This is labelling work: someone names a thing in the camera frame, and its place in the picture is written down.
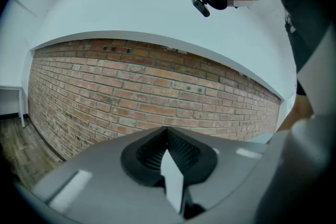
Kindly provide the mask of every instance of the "brick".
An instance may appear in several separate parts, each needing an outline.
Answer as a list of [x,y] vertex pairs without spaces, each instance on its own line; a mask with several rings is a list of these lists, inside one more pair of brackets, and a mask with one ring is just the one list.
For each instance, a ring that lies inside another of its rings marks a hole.
[[184,60],[184,64],[186,66],[193,67],[193,68],[200,68],[201,67],[201,63],[200,62],[194,61],[194,60],[190,60],[190,59],[185,59]]
[[239,90],[239,89],[233,89],[233,93],[237,94],[237,95],[241,95],[241,96],[247,97],[247,92]]
[[218,82],[219,81],[219,76],[215,75],[215,74],[212,74],[212,73],[207,73],[206,74],[206,79]]
[[98,91],[98,85],[91,82],[77,81],[77,86],[88,89],[90,91]]
[[136,126],[137,128],[144,129],[144,130],[160,127],[159,124],[152,124],[152,123],[142,122],[142,121],[138,121]]
[[188,110],[177,110],[176,111],[176,116],[179,118],[188,118],[191,119],[193,116],[193,111],[188,111]]
[[126,44],[126,40],[124,40],[124,39],[114,39],[111,44],[112,45],[117,45],[117,46],[124,46]]
[[221,121],[228,121],[229,118],[230,118],[230,115],[222,114],[221,117],[220,117],[220,120],[221,120]]
[[154,66],[155,65],[155,60],[153,59],[141,58],[141,57],[132,56],[132,55],[123,55],[121,57],[121,60],[124,62],[137,63],[139,65],[144,65],[144,66]]
[[133,101],[120,100],[119,106],[127,109],[136,109],[138,107],[138,103]]
[[214,89],[206,89],[205,94],[213,96],[213,97],[217,97],[218,96],[218,91],[214,90]]
[[168,98],[162,98],[162,97],[152,97],[151,98],[151,104],[166,106],[167,103],[168,103]]
[[135,127],[135,123],[137,121],[133,120],[133,119],[129,119],[129,118],[123,118],[123,117],[119,117],[118,123],[121,125],[126,125],[129,127]]
[[[79,71],[80,67],[81,67],[81,65],[74,64],[74,65],[72,65],[72,70]],[[62,74],[64,74],[64,75],[66,75],[68,73],[68,71],[66,71],[66,70],[63,70],[63,71],[62,71]]]
[[245,109],[245,108],[246,108],[246,104],[244,104],[244,103],[239,103],[239,102],[233,102],[233,103],[232,103],[232,107],[234,107],[234,108],[239,108],[239,109]]
[[174,125],[174,126],[198,127],[198,121],[196,120],[181,120],[181,119],[167,118],[166,123],[168,125]]
[[156,67],[162,69],[173,70],[173,64],[171,62],[156,61]]
[[181,92],[180,99],[197,102],[198,95],[188,92]]
[[102,51],[103,48],[104,48],[103,45],[92,45],[91,46],[91,50],[93,50],[93,51]]
[[243,121],[244,116],[243,115],[230,115],[231,121]]
[[229,80],[229,79],[227,79],[227,78],[220,77],[220,78],[219,78],[219,81],[220,81],[220,83],[225,84],[225,85],[228,85],[228,86],[231,86],[231,87],[233,87],[233,88],[238,87],[238,83],[237,83],[237,82],[232,81],[232,80]]
[[98,58],[98,59],[106,59],[106,52],[98,52],[98,51],[86,51],[84,53],[84,57],[87,58]]
[[105,128],[107,129],[109,127],[110,122],[108,121],[104,121],[101,119],[96,119],[96,125],[98,125],[99,127]]
[[208,105],[208,104],[203,104],[202,111],[204,111],[204,112],[215,112],[216,111],[216,106],[214,106],[214,105]]
[[237,97],[237,102],[243,103],[244,102],[244,97],[238,96]]
[[96,39],[90,39],[89,43],[92,45],[109,45],[111,44],[112,40],[111,39],[106,39],[106,38],[96,38]]
[[83,105],[89,106],[91,108],[95,108],[96,103],[97,103],[96,101],[92,101],[91,99],[78,96],[78,95],[75,96],[74,101],[76,101],[77,103],[81,103]]
[[199,127],[212,127],[213,121],[199,121]]
[[199,69],[186,67],[186,66],[175,65],[174,70],[176,72],[179,72],[179,73],[184,73],[184,74],[188,74],[188,75],[192,75],[192,76],[196,76],[196,77],[200,77],[200,78],[205,78],[206,77],[206,73],[204,71],[201,71]]
[[219,92],[219,93],[218,93],[218,97],[219,97],[219,98],[226,99],[226,100],[237,101],[237,96],[236,96],[236,95],[233,95],[233,94],[231,94],[231,93]]
[[115,52],[119,53],[119,54],[129,54],[131,52],[130,48],[126,48],[126,47],[117,47],[115,49]]
[[147,115],[147,121],[163,124],[164,123],[164,117],[163,116],[157,116],[157,115]]
[[173,82],[173,88],[178,89],[178,90],[182,90],[182,91],[187,91],[187,92],[194,92],[194,93],[198,93],[198,94],[204,94],[204,92],[205,92],[204,87],[200,87],[200,86],[196,86],[196,85],[192,85],[192,84],[187,84],[187,83],[183,83],[183,82],[177,82],[177,81]]
[[187,75],[182,76],[182,81],[190,83],[190,84],[198,84],[198,78],[187,76]]
[[120,54],[107,54],[106,59],[112,60],[112,61],[120,61],[121,55]]
[[151,76],[161,77],[161,78],[168,78],[173,80],[181,80],[182,76],[175,72],[170,72],[166,70],[156,69],[156,68],[150,68],[147,67],[145,70],[146,74],[149,74]]
[[204,71],[207,71],[207,72],[210,72],[210,73],[214,73],[214,74],[217,74],[219,76],[223,76],[225,74],[224,71],[218,69],[218,68],[215,68],[215,67],[212,67],[212,66],[209,66],[205,63],[202,63],[201,64],[201,69],[204,70]]
[[112,87],[120,88],[122,86],[122,81],[111,79],[111,78],[95,76],[94,80],[97,83],[105,84],[105,85],[112,86]]
[[65,84],[64,89],[66,89],[69,92],[76,93],[76,94],[78,94],[79,90],[80,90],[79,88],[71,86],[71,85],[68,85],[68,84]]
[[197,120],[219,120],[219,114],[212,114],[212,113],[203,113],[203,112],[194,112],[194,119]]
[[238,132],[237,133],[237,137],[245,137],[245,136],[247,136],[247,132]]
[[83,80],[94,81],[93,74],[83,74]]
[[192,128],[192,131],[197,132],[197,133],[201,133],[201,134],[216,134],[217,129],[210,129],[210,128],[206,128],[206,129]]
[[225,114],[234,114],[235,109],[233,108],[226,108],[224,106],[217,106],[216,107],[216,112],[217,113],[225,113]]
[[99,85],[98,92],[100,92],[100,93],[111,95],[112,91],[113,91],[113,88],[111,88],[111,87]]
[[104,68],[102,71],[102,75],[115,78],[117,75],[117,71],[113,69]]
[[117,122],[118,121],[117,116],[111,115],[109,113],[104,113],[104,112],[101,112],[101,111],[96,110],[96,109],[90,109],[90,114],[97,117],[97,118],[100,118],[100,119],[103,119],[103,120],[106,120],[106,121],[109,121],[109,122]]
[[118,101],[119,101],[117,98],[112,98],[107,95],[96,93],[96,92],[90,93],[90,98],[96,101],[99,101],[99,102],[104,102],[104,103],[113,104],[113,105],[118,105]]
[[212,127],[216,128],[230,127],[230,121],[217,121],[212,124]]
[[250,126],[247,126],[247,130],[253,130],[253,129],[255,129],[255,125],[250,125]]
[[232,121],[231,126],[232,127],[238,127],[239,126],[239,121]]
[[102,72],[102,68],[101,67],[91,67],[91,66],[81,66],[80,71],[100,75]]
[[145,84],[152,83],[151,77],[145,76],[142,74],[132,74],[132,73],[126,73],[126,72],[119,71],[117,74],[117,77],[122,80],[129,80],[129,81],[134,81],[134,82],[139,82],[139,83],[145,83]]
[[98,62],[97,59],[87,59],[86,60],[86,64],[89,65],[89,66],[96,66],[97,62]]
[[166,79],[154,79],[153,80],[153,84],[156,85],[156,86],[170,88],[171,81],[170,80],[166,80]]
[[149,53],[146,50],[133,49],[132,54],[137,55],[137,56],[147,57]]
[[146,85],[142,86],[141,92],[150,93],[154,95],[160,95],[160,96],[166,96],[166,97],[172,97],[172,98],[177,98],[179,96],[178,95],[179,93],[176,90],[159,88],[159,87],[154,87],[154,86],[146,86]]
[[105,60],[99,60],[98,66],[106,67],[110,69],[118,69],[118,70],[126,70],[127,68],[127,64],[124,62],[113,62],[113,61],[105,61]]
[[112,113],[120,116],[125,116],[128,118],[136,119],[136,120],[144,120],[145,114],[140,112],[135,112],[131,110],[126,110],[122,108],[112,108]]
[[159,114],[159,115],[168,115],[168,116],[175,115],[175,109],[162,108],[159,106],[153,106],[153,105],[147,105],[147,104],[140,104],[139,111],[144,111],[144,112],[149,112],[149,113]]
[[115,89],[113,92],[113,95],[116,97],[124,98],[124,99],[130,99],[134,101],[140,101],[140,102],[146,102],[147,101],[147,95],[134,93],[134,92],[126,92]]
[[240,132],[242,130],[242,127],[230,127],[226,130],[226,133],[236,133]]
[[197,96],[197,101],[200,102],[200,103],[222,105],[224,100],[222,100],[220,98],[198,95]]
[[138,65],[132,65],[129,63],[127,65],[127,71],[133,72],[133,73],[143,73],[145,71],[145,67],[138,66]]
[[190,103],[181,100],[170,100],[169,106],[174,108],[181,108],[181,109],[190,109],[190,110],[201,110],[202,105],[198,103]]
[[182,57],[170,55],[168,53],[160,53],[160,52],[156,52],[156,51],[151,51],[149,53],[149,57],[150,58],[155,58],[155,59],[158,59],[158,60],[166,60],[168,62],[183,64],[183,58]]
[[104,103],[97,103],[96,104],[96,109],[102,110],[104,112],[110,112],[111,110],[111,105],[109,104],[104,104]]
[[74,115],[77,116],[77,117],[79,117],[79,118],[81,118],[81,119],[83,119],[83,120],[85,120],[85,121],[92,122],[92,123],[95,122],[94,121],[95,120],[94,117],[89,116],[87,114],[84,114],[84,113],[82,113],[80,111],[75,110],[74,111]]
[[84,96],[84,97],[90,97],[90,92],[84,89],[79,90],[79,94]]
[[225,85],[225,88],[224,88],[224,90],[225,90],[226,92],[229,92],[229,93],[233,93],[233,89],[234,89],[234,88],[232,88],[232,87],[230,87],[230,86],[227,86],[227,85]]
[[122,87],[126,90],[137,91],[138,92],[141,89],[141,84],[125,81],[124,85]]
[[119,133],[123,133],[123,134],[131,134],[136,132],[136,129],[130,128],[130,127],[125,127],[125,126],[121,126],[121,125],[117,125],[114,123],[110,123],[109,129],[114,130],[116,132]]
[[83,77],[83,74],[81,72],[68,70],[68,76],[74,77],[74,78],[77,78],[77,79],[81,79]]

